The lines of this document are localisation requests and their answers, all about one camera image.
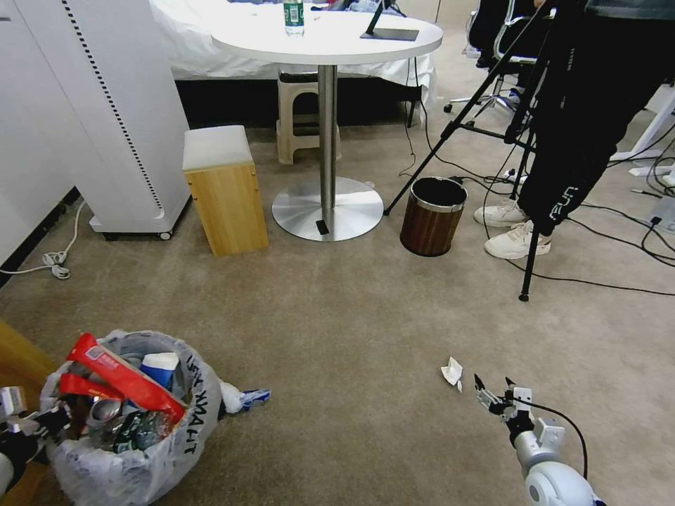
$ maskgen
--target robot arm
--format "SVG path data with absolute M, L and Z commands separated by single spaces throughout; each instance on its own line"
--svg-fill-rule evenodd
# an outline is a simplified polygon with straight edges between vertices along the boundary
M 70 426 L 70 410 L 64 403 L 21 416 L 26 408 L 19 387 L 0 389 L 0 499 L 21 479 L 45 440 Z
M 534 419 L 532 390 L 506 378 L 508 388 L 496 396 L 475 375 L 476 398 L 498 415 L 509 430 L 509 439 L 525 478 L 525 497 L 530 506 L 606 506 L 589 483 L 573 468 L 561 463 L 558 449 L 565 428 L 544 418 Z

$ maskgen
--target red snack wrapper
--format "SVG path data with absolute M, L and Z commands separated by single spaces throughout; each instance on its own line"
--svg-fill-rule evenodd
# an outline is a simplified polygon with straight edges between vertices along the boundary
M 93 370 L 138 407 L 166 413 L 174 424 L 185 413 L 184 403 L 152 378 L 131 367 L 123 358 L 101 346 L 89 333 L 79 337 L 67 359 Z
M 120 401 L 125 399 L 124 394 L 121 391 L 112 388 L 110 385 L 94 383 L 78 375 L 70 374 L 69 372 L 61 375 L 61 379 L 58 382 L 58 390 L 62 394 L 115 398 Z

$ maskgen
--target wooden furniture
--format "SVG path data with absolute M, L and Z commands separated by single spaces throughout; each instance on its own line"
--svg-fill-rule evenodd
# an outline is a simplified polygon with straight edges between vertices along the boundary
M 47 355 L 0 321 L 0 387 L 23 387 L 28 408 L 36 410 L 42 385 L 56 367 Z M 0 506 L 30 504 L 46 469 L 42 464 L 30 462 L 21 480 L 0 500 Z
M 410 188 L 401 244 L 422 257 L 446 254 L 466 198 L 466 190 L 451 179 L 419 178 Z
M 187 131 L 183 171 L 214 256 L 269 246 L 243 126 Z

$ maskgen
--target shoe lace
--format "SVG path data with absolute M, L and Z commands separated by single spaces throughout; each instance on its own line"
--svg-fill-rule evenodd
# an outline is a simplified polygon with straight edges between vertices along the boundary
M 503 208 L 503 214 L 511 212 L 515 209 L 520 209 L 518 207 L 518 201 L 517 200 L 511 200 L 510 198 L 505 198 L 504 200 L 502 200 L 500 207 Z
M 533 228 L 534 226 L 532 225 L 531 221 L 517 223 L 511 226 L 511 229 L 506 233 L 506 235 L 508 235 L 508 237 L 514 241 L 526 241 L 529 239 L 530 234 L 532 234 Z

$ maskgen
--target white plastic bag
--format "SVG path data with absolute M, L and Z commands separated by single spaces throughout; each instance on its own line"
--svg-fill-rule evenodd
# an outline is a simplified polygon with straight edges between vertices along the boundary
M 159 332 L 114 330 L 98 342 L 118 355 L 177 353 L 176 374 L 191 389 L 186 413 L 167 438 L 145 451 L 114 454 L 92 448 L 89 438 L 83 438 L 50 444 L 47 454 L 61 488 L 76 506 L 144 506 L 175 487 L 199 460 L 218 423 L 221 382 L 195 350 Z M 41 409 L 54 405 L 58 380 L 71 364 L 66 362 L 49 375 L 40 394 Z

